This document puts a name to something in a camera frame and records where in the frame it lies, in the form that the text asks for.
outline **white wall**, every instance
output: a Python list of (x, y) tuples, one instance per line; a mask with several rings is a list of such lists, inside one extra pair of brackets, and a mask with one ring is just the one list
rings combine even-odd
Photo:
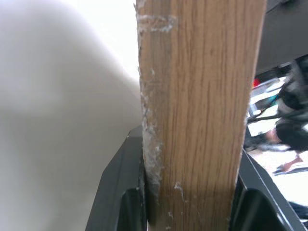
[(1, 231), (85, 229), (141, 121), (135, 28), (131, 0), (0, 0)]

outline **white residue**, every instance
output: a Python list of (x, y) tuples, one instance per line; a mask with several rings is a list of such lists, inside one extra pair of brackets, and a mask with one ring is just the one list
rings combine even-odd
[(142, 7), (144, 7), (146, 0), (138, 0), (137, 1), (137, 9), (141, 9)]
[(172, 215), (172, 212), (168, 212), (168, 216), (171, 217), (173, 219), (173, 215)]
[(169, 32), (177, 18), (174, 16), (159, 16), (159, 15), (136, 15), (137, 17), (137, 31), (160, 31)]
[(155, 71), (153, 70), (153, 68), (150, 69), (152, 76), (155, 75)]
[(141, 86), (141, 109), (142, 109), (142, 146), (144, 166), (147, 179), (149, 182), (149, 190), (158, 201), (159, 187), (161, 181), (161, 171), (163, 169), (161, 163), (161, 147), (162, 142), (156, 135), (156, 122), (152, 117), (152, 111), (149, 108), (149, 98), (144, 95), (143, 81), (140, 80)]
[(184, 202), (188, 202), (188, 200), (184, 200), (184, 190), (183, 190), (183, 188), (181, 187), (181, 183), (180, 183), (180, 182), (176, 182), (176, 183), (175, 183), (174, 189), (178, 189), (178, 190), (181, 192), (182, 200), (183, 200)]

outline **wooden plank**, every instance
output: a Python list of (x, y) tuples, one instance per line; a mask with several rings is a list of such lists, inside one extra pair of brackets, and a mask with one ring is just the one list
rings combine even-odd
[(137, 0), (151, 231), (227, 230), (264, 0)]

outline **red object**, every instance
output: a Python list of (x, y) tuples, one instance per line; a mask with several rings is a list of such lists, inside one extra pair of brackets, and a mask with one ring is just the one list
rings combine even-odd
[(252, 84), (252, 86), (253, 86), (253, 88), (255, 88), (255, 87), (258, 86), (259, 84), (260, 84), (259, 79), (258, 79), (258, 78), (255, 78), (255, 79), (254, 79), (254, 82), (253, 82), (253, 84)]

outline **wood grain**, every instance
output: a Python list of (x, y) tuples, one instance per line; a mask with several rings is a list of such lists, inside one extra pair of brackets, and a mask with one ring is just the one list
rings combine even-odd
[(227, 230), (264, 0), (137, 0), (151, 231)]

